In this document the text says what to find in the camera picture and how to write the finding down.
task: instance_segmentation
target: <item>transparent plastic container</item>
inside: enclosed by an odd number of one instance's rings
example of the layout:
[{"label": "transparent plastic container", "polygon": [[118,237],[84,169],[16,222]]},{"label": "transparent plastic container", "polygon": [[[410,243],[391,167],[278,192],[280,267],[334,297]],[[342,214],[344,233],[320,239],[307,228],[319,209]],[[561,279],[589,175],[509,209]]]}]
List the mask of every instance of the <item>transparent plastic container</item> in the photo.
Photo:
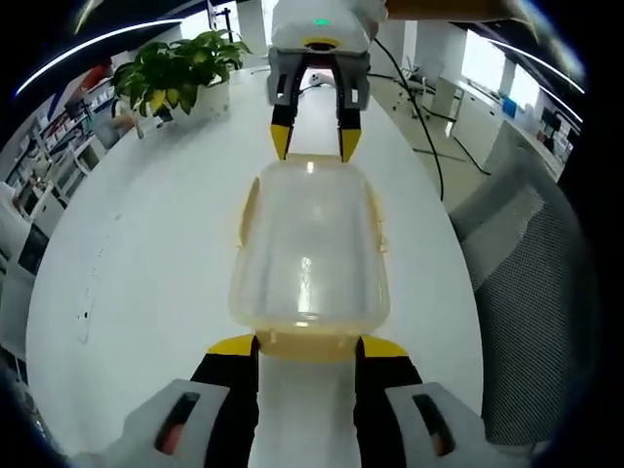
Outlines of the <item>transparent plastic container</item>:
[{"label": "transparent plastic container", "polygon": [[364,175],[337,157],[290,155],[268,166],[241,223],[235,320],[273,344],[281,333],[325,346],[372,332],[389,311],[380,221]]}]

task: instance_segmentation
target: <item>window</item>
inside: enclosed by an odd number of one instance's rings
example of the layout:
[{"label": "window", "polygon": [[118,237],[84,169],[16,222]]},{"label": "window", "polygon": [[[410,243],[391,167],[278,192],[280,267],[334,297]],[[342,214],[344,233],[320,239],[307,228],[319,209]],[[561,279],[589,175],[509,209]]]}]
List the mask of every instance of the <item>window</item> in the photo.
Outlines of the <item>window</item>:
[{"label": "window", "polygon": [[273,28],[273,9],[277,5],[278,0],[262,0],[262,19],[264,20],[264,39],[266,45],[271,45],[271,36]]},{"label": "window", "polygon": [[[214,13],[221,13],[226,8],[230,11],[229,16],[232,31],[240,36],[241,26],[238,23],[238,9],[236,8],[236,2],[228,2],[219,5],[218,7],[214,7]],[[225,15],[216,16],[214,21],[216,22],[216,29],[227,29]],[[208,12],[203,10],[195,15],[185,18],[179,27],[182,31],[181,34],[183,39],[194,39],[198,34],[210,29],[210,25],[208,23]]]},{"label": "window", "polygon": [[503,79],[504,66],[505,54],[486,39],[469,30],[466,35],[461,74],[491,91],[498,91]]},{"label": "window", "polygon": [[516,65],[514,81],[511,85],[509,99],[523,110],[527,104],[535,108],[539,96],[539,85],[521,66]]}]

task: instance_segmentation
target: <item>potted plant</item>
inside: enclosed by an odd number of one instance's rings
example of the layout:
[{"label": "potted plant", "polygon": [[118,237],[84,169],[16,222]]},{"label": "potted plant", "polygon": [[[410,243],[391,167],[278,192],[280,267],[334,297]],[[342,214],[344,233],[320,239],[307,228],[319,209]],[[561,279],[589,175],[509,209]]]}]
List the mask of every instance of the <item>potted plant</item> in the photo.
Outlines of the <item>potted plant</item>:
[{"label": "potted plant", "polygon": [[227,32],[206,31],[192,40],[147,44],[134,61],[115,71],[115,94],[127,97],[131,109],[143,117],[149,106],[154,115],[170,110],[176,120],[210,119],[227,109],[230,70],[242,66],[242,54],[250,52],[242,41],[224,40]]}]

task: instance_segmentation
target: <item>gray office chair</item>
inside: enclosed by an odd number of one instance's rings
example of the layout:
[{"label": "gray office chair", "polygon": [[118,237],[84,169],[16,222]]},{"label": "gray office chair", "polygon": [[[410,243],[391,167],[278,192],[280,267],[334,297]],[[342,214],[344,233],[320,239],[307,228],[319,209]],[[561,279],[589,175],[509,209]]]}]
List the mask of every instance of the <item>gray office chair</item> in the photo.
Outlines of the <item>gray office chair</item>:
[{"label": "gray office chair", "polygon": [[594,360],[596,276],[574,211],[521,153],[450,218],[479,313],[487,439],[547,441]]}]

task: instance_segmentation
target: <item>green plant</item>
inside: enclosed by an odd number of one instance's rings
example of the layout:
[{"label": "green plant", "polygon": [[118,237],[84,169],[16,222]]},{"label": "green plant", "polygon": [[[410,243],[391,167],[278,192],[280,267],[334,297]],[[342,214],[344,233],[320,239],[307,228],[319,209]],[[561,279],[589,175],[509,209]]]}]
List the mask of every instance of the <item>green plant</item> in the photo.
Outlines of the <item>green plant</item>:
[{"label": "green plant", "polygon": [[137,108],[143,117],[147,104],[153,114],[163,106],[175,109],[178,105],[190,114],[198,87],[227,82],[231,68],[240,67],[241,55],[250,52],[242,41],[224,40],[222,36],[227,32],[206,31],[192,40],[147,44],[135,61],[124,63],[115,71],[115,94],[128,97],[131,108]]}]

